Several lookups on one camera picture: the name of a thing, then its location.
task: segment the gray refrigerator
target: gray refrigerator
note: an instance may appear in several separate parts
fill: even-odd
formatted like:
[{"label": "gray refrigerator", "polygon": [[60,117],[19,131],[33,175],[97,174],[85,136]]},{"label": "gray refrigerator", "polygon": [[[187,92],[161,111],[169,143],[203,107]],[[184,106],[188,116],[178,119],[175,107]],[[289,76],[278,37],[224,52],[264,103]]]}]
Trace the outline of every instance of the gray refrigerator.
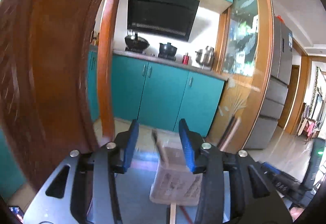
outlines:
[{"label": "gray refrigerator", "polygon": [[271,76],[259,117],[245,149],[265,149],[281,116],[292,69],[292,31],[274,18],[274,48]]}]

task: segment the screw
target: screw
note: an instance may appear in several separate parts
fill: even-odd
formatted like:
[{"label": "screw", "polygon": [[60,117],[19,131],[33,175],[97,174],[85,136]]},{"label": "screw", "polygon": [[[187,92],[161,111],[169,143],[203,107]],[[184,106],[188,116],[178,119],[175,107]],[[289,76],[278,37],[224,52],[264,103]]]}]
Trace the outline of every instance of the screw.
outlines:
[{"label": "screw", "polygon": [[247,157],[248,156],[248,153],[245,150],[239,150],[238,154],[239,154],[240,157]]},{"label": "screw", "polygon": [[202,144],[202,148],[203,148],[204,150],[209,150],[209,149],[211,148],[211,144],[208,143],[208,142],[204,142],[204,143]]},{"label": "screw", "polygon": [[117,147],[117,145],[114,142],[109,142],[106,144],[106,148],[109,150],[114,149],[115,147]]},{"label": "screw", "polygon": [[71,152],[70,152],[70,156],[71,157],[77,157],[79,155],[79,150],[72,150]]}]

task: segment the red canister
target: red canister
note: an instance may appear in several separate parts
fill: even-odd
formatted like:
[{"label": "red canister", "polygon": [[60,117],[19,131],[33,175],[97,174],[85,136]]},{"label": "red canister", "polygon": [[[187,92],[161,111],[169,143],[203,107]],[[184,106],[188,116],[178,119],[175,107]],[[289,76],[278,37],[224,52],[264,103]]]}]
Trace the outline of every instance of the red canister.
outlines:
[{"label": "red canister", "polygon": [[188,62],[189,62],[189,56],[187,52],[182,58],[182,64],[188,65]]}]

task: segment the plastic container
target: plastic container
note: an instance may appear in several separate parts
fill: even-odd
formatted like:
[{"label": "plastic container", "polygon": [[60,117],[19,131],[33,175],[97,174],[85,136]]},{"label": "plastic container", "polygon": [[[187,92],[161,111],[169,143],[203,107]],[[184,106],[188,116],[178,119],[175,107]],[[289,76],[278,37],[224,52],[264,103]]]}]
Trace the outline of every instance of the plastic container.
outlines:
[{"label": "plastic container", "polygon": [[149,199],[159,204],[198,205],[203,176],[186,166],[180,139],[169,140],[163,150],[168,163],[159,161]]}]

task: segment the range hood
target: range hood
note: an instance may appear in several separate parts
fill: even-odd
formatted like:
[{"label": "range hood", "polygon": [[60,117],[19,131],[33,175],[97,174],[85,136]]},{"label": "range hood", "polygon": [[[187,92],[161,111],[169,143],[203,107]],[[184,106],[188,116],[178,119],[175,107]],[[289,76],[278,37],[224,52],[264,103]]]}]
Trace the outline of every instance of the range hood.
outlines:
[{"label": "range hood", "polygon": [[127,29],[188,41],[199,0],[128,0]]}]

